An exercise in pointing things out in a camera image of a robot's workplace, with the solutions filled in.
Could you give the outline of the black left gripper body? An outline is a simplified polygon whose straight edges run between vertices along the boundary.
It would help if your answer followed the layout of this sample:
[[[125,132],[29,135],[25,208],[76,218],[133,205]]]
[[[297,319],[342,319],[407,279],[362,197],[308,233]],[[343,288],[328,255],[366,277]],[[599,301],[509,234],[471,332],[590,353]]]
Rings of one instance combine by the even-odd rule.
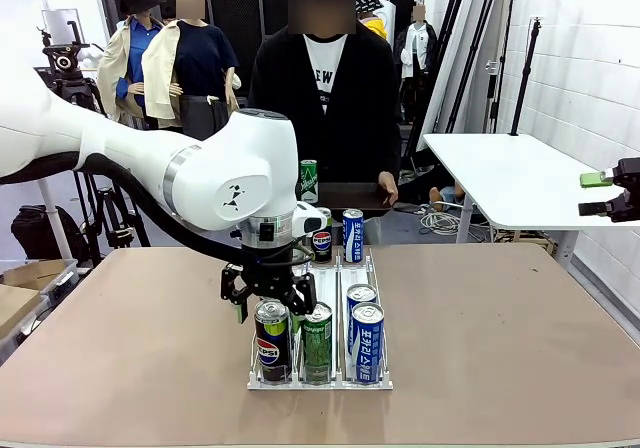
[[[242,246],[245,256],[241,274],[251,295],[267,298],[286,298],[293,289],[291,247],[257,249]]]

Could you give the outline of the person's left hand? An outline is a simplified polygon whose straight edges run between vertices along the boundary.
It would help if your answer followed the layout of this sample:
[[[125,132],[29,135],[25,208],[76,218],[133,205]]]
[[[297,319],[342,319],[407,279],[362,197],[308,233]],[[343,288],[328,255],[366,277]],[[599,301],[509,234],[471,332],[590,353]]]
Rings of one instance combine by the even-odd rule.
[[[378,186],[385,196],[383,205],[392,207],[398,200],[399,196],[396,180],[393,174],[387,171],[381,172],[378,177]]]

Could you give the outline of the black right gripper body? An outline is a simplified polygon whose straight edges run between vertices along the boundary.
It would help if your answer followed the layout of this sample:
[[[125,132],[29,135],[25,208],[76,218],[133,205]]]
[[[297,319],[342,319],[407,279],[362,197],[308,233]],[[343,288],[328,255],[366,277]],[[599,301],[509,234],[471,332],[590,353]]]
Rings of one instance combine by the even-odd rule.
[[[607,176],[613,185],[624,189],[621,195],[606,203],[607,216],[612,221],[638,221],[639,158],[620,159]]]

